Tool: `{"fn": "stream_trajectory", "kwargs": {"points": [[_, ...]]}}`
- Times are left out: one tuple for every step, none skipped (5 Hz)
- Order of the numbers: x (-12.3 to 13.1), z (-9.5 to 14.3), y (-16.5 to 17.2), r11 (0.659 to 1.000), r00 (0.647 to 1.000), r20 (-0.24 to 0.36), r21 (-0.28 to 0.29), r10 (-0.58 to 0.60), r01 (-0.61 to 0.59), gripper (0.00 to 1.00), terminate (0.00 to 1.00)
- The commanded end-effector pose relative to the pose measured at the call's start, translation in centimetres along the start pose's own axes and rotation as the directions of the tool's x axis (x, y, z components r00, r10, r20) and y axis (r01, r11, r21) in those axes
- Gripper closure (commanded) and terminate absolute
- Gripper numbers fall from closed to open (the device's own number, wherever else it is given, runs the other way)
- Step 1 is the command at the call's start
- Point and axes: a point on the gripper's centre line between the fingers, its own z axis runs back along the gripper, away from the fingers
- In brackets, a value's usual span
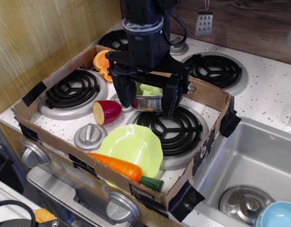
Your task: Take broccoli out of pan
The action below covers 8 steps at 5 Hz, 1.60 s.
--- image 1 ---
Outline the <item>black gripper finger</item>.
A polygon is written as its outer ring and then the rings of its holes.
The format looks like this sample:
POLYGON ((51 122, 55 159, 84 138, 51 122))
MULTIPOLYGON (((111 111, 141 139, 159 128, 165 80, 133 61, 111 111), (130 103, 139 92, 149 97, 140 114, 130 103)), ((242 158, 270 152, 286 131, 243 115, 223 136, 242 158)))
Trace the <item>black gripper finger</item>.
POLYGON ((137 88, 135 82, 131 81, 130 75, 121 75, 115 71, 112 72, 112 79, 122 105, 129 107, 136 97, 137 88))
POLYGON ((178 82, 169 81, 165 87, 162 88, 162 110, 164 118, 171 118, 174 110, 181 102, 183 89, 178 82))

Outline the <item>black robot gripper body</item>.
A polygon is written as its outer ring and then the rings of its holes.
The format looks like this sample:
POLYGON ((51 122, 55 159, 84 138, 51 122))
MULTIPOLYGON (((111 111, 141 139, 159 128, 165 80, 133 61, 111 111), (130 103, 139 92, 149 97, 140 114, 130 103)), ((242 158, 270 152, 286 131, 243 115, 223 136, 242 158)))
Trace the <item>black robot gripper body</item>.
POLYGON ((142 83, 159 88, 189 88, 190 68, 175 60, 165 41, 169 34, 159 30, 152 34, 127 32, 128 50, 109 51, 109 74, 115 88, 134 88, 142 83))

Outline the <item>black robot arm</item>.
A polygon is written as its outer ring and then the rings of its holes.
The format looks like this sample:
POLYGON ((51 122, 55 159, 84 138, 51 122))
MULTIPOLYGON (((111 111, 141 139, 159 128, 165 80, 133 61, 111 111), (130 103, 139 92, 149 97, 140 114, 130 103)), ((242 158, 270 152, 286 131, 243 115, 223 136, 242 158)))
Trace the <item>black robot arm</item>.
POLYGON ((191 89, 191 68, 170 55, 170 19, 184 30, 183 20, 172 10, 177 0, 124 1, 123 29, 128 50, 108 52, 109 75, 123 106, 130 106, 136 97, 136 83, 162 89, 161 108, 170 118, 183 94, 191 89))

